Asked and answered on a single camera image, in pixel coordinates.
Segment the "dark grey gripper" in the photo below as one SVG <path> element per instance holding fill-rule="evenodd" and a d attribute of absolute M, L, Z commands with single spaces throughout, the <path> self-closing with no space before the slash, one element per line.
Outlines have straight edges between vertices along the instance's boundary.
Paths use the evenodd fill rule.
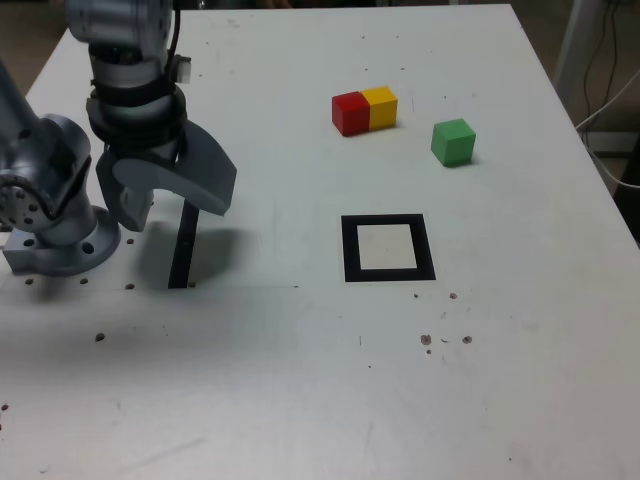
<path fill-rule="evenodd" d="M 144 230 L 153 190 L 172 192 L 217 216 L 228 211 L 235 165 L 197 124 L 188 121 L 184 133 L 182 143 L 175 138 L 148 145 L 120 138 L 104 149 L 96 165 L 97 178 L 107 209 L 127 230 Z"/>

